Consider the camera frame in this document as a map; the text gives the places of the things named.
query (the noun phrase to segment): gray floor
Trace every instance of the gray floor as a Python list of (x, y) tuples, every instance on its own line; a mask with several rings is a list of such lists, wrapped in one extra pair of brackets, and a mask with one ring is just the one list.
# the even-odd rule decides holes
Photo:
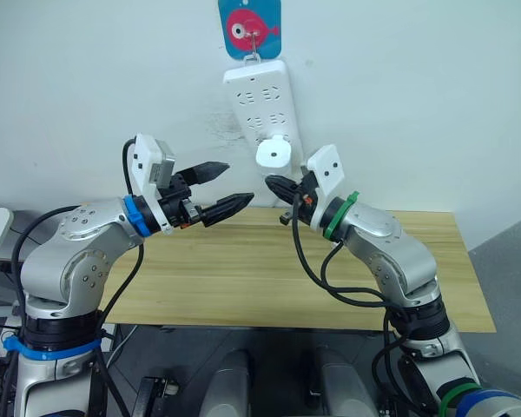
[[(521, 222), (470, 256), (498, 332), (462, 334), (462, 338), (485, 385), (521, 395)], [(122, 330), (127, 334), (131, 328), (124, 325)], [(312, 415), (316, 411), (306, 407), (302, 398), (302, 352), (320, 345), (341, 352), (376, 396), (370, 363), (381, 343), (378, 334), (227, 328), (177, 328), (167, 333), (142, 326), (111, 373), (129, 409), (143, 376), (175, 377), (180, 393), (159, 404), (157, 411), (170, 417), (193, 417), (223, 356), (246, 349), (254, 358), (253, 417)], [(108, 416), (118, 415), (110, 401)]]

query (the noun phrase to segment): white wall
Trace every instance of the white wall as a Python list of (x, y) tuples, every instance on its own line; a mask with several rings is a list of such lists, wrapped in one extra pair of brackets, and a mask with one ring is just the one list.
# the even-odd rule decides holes
[[(0, 1), (0, 204), (122, 195), (123, 142), (166, 140), (178, 168), (257, 175), (221, 78), (215, 0)], [(454, 211), (468, 248), (521, 219), (521, 0), (282, 0), (282, 58), (307, 152), (339, 146), (348, 188), (383, 209)]]

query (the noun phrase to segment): wooden table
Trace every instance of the wooden table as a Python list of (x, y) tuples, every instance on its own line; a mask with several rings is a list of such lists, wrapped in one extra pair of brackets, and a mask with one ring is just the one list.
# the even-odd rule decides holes
[[(109, 321), (164, 325), (382, 329), (381, 308), (336, 301), (305, 275), (281, 208), (247, 208), (211, 228), (197, 224), (145, 242), (141, 271)], [(405, 230), (436, 257), (451, 319), (460, 331), (495, 332), (477, 276), (449, 213), (395, 212)], [(302, 227), (307, 259), (319, 270), (330, 244)], [(102, 306), (133, 267), (136, 250), (110, 273)], [(331, 262), (333, 285), (376, 288), (361, 261), (342, 249)]]

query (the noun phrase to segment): blue ring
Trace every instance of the blue ring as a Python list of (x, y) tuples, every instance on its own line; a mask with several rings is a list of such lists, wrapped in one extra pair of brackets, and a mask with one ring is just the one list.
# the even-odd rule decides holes
[(58, 359), (70, 358), (79, 354), (86, 354), (94, 348), (100, 347), (101, 340), (96, 339), (91, 343), (86, 343), (71, 349), (58, 350), (56, 352), (46, 352), (43, 350), (29, 349), (23, 345), (16, 336), (10, 336), (8, 339), (3, 341), (3, 346), (6, 350), (16, 350), (26, 358), (32, 359), (33, 361), (56, 361)]
[(145, 223), (145, 218), (142, 216), (141, 212), (135, 205), (133, 196), (126, 195), (123, 197), (123, 202), (125, 202), (125, 207), (128, 209), (129, 222), (137, 229), (139, 235), (142, 237), (151, 236), (152, 233), (150, 233), (150, 230), (148, 230), (147, 223)]
[(517, 396), (500, 391), (498, 389), (482, 389), (480, 391), (474, 391), (466, 396), (458, 404), (458, 410), (455, 413), (455, 417), (465, 417), (467, 413), (471, 411), (480, 401), (488, 400), (493, 397), (512, 397)]

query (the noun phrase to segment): green ring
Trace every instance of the green ring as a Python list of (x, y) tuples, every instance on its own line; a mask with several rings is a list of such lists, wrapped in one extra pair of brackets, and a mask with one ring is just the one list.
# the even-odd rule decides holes
[(455, 397), (464, 393), (465, 391), (472, 389), (482, 389), (482, 387), (479, 384), (475, 384), (474, 382), (467, 382), (466, 384), (457, 385), (455, 388), (448, 391), (448, 393), (444, 395), (444, 398), (442, 398), (442, 402), (440, 402), (438, 417), (445, 417), (445, 412), (448, 409), (448, 405)]
[(330, 222), (328, 227), (324, 230), (324, 237), (326, 239), (330, 240), (330, 238), (333, 235), (333, 231), (336, 229), (336, 226), (338, 226), (338, 224), (340, 224), (341, 219), (344, 218), (344, 215), (346, 215), (347, 210), (352, 205), (354, 205), (354, 203), (357, 201), (357, 196), (358, 195), (359, 195), (359, 191), (355, 191), (354, 193), (352, 193), (350, 196), (347, 197), (347, 200), (345, 200), (341, 204), (340, 208), (338, 209), (338, 211), (334, 215), (332, 221)]

